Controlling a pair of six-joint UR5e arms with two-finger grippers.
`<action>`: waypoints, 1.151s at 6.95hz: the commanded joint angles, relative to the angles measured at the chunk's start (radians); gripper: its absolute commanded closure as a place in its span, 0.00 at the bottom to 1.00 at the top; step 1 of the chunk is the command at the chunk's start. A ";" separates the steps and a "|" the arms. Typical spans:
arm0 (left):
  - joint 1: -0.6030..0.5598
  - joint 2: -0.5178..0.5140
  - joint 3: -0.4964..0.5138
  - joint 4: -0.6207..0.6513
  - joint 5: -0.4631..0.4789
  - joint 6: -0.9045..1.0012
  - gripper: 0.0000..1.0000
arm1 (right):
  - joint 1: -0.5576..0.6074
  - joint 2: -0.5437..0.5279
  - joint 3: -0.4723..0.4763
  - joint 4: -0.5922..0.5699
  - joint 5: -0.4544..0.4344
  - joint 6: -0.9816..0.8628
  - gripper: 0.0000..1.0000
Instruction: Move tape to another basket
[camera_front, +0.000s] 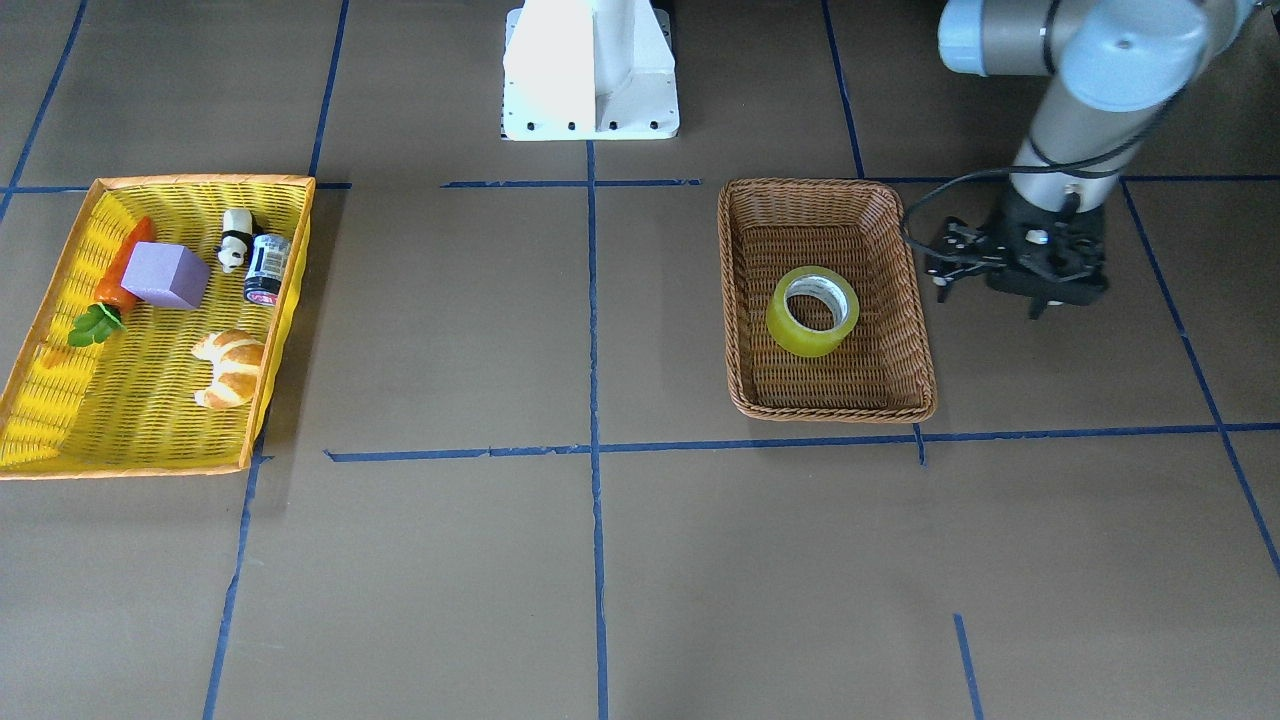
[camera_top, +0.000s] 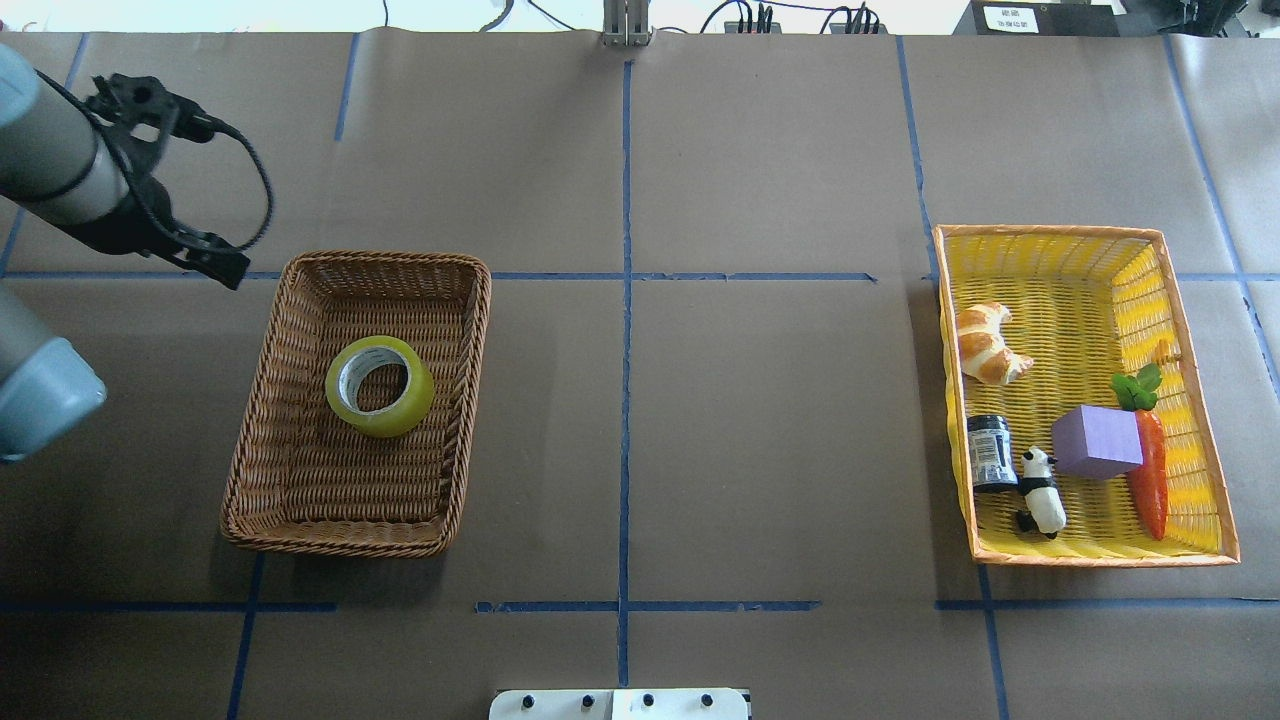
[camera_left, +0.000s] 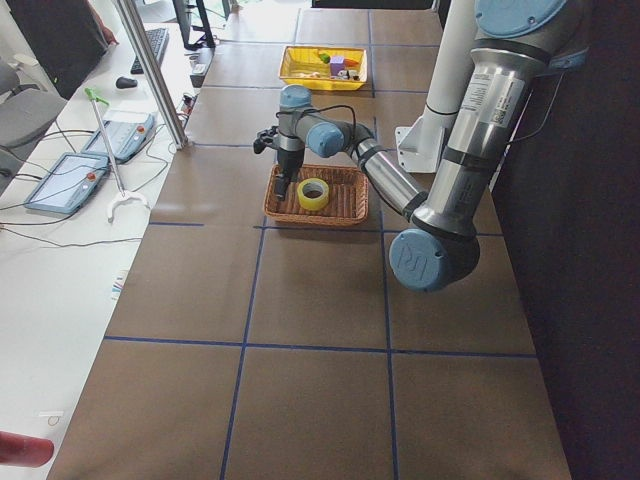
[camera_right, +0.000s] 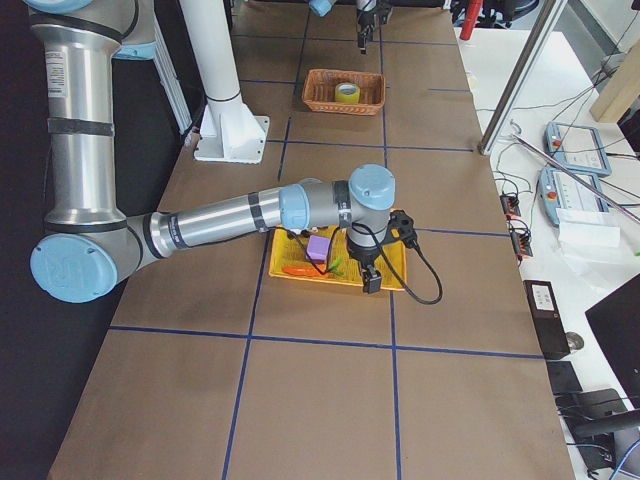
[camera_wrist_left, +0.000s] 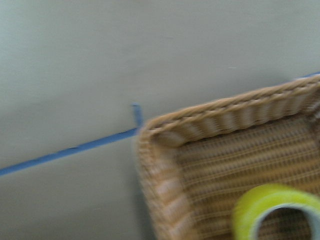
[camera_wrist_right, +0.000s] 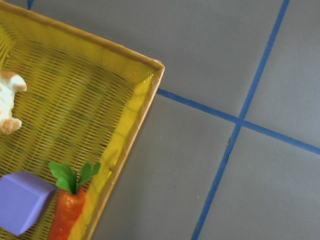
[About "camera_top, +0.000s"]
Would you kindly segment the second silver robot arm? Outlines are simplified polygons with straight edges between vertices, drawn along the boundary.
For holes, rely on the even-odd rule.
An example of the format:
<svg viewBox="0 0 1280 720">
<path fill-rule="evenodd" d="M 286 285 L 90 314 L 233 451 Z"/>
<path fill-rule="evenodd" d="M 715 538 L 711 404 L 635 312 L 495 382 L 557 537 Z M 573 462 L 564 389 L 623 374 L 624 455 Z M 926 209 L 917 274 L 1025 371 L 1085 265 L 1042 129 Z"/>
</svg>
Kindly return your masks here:
<svg viewBox="0 0 1280 720">
<path fill-rule="evenodd" d="M 244 135 L 152 76 L 96 76 L 90 95 L 3 46 L 3 279 L 74 275 L 70 246 L 106 259 L 152 258 L 237 290 L 266 234 L 275 193 Z M 234 242 L 177 217 L 157 168 L 175 141 L 238 143 L 264 191 L 262 219 Z M 3 462 L 45 450 L 105 404 L 108 386 L 78 348 L 3 290 Z"/>
</svg>

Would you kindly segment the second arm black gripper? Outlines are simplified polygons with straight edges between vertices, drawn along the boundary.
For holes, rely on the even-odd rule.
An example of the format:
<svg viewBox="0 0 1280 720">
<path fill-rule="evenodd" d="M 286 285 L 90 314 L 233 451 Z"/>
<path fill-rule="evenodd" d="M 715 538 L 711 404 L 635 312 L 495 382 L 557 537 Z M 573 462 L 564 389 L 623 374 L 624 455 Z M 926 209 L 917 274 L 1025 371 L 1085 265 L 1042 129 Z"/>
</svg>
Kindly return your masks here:
<svg viewBox="0 0 1280 720">
<path fill-rule="evenodd" d="M 125 191 L 125 196 L 105 217 L 92 222 L 52 224 L 52 227 L 96 252 L 115 256 L 127 254 L 156 256 L 175 266 L 184 266 L 184 249 L 166 234 L 175 229 L 169 192 L 160 181 L 148 177 L 142 181 L 140 193 L 151 218 L 165 227 L 164 232 L 148 219 L 147 211 L 131 191 Z"/>
</svg>

